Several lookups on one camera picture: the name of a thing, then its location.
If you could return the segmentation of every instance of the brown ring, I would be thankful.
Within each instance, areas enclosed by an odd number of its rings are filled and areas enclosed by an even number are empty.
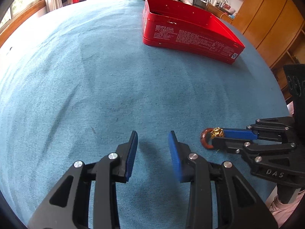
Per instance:
[[[212,132],[212,131],[213,131],[213,128],[207,128],[207,129],[205,129],[204,131],[202,131],[202,133],[201,133],[201,135],[200,135],[200,142],[201,142],[202,146],[203,146],[204,148],[206,148],[206,149],[209,149],[209,150],[213,149],[214,146],[213,146],[213,145],[209,145],[209,144],[206,142],[205,138],[206,138],[206,135],[207,135],[209,132]]]

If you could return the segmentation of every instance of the window frame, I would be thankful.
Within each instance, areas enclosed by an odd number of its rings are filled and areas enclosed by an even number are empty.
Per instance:
[[[31,8],[32,6],[34,6],[35,4],[39,3],[40,1],[42,1],[42,0],[35,0],[35,1],[31,2],[31,3],[28,4],[22,11],[19,11],[18,13],[14,14],[14,15],[13,15],[13,2],[12,2],[11,5],[9,6],[10,14],[11,14],[11,19],[9,19],[6,23],[4,23],[4,24],[2,25],[2,27],[0,27],[0,36],[2,35],[2,32],[5,31],[5,29],[6,29],[11,23],[14,22],[14,20],[15,20],[16,18],[18,18],[18,17],[19,17],[20,15],[22,15],[22,14],[26,15],[26,12],[28,11],[28,9]]]

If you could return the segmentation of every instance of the red box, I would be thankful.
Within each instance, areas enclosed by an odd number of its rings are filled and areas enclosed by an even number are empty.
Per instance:
[[[143,43],[192,52],[229,64],[245,49],[216,16],[175,0],[145,0]]]

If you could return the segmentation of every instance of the desk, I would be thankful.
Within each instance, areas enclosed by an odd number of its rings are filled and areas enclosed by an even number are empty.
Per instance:
[[[207,10],[212,13],[213,15],[217,16],[218,18],[223,19],[226,22],[229,22],[230,24],[232,23],[233,19],[230,18],[227,14],[225,14],[223,11],[221,11],[220,9],[214,7],[211,4],[208,4],[208,8]]]

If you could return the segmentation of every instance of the blue fabric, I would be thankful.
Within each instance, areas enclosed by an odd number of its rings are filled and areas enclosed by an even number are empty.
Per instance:
[[[199,141],[207,127],[288,115],[263,59],[230,25],[246,46],[233,65],[146,46],[143,8],[142,0],[90,0],[56,10],[32,25],[26,50],[13,48],[1,63],[0,190],[25,224],[75,160],[98,161],[132,130],[133,173],[117,185],[121,228],[184,228],[189,183],[173,174],[171,130],[208,161],[232,161],[264,200],[274,188],[240,155]]]

